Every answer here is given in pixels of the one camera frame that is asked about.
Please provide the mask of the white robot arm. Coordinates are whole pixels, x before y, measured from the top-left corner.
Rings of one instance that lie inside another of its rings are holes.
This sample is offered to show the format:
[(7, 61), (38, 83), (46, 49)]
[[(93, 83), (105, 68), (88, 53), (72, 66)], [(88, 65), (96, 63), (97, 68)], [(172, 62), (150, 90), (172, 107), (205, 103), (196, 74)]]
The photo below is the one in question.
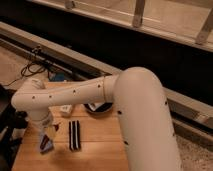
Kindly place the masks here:
[(53, 121), (51, 106), (100, 102), (115, 105), (130, 171), (183, 171), (164, 88), (146, 68), (52, 89), (30, 78), (11, 100), (41, 129)]

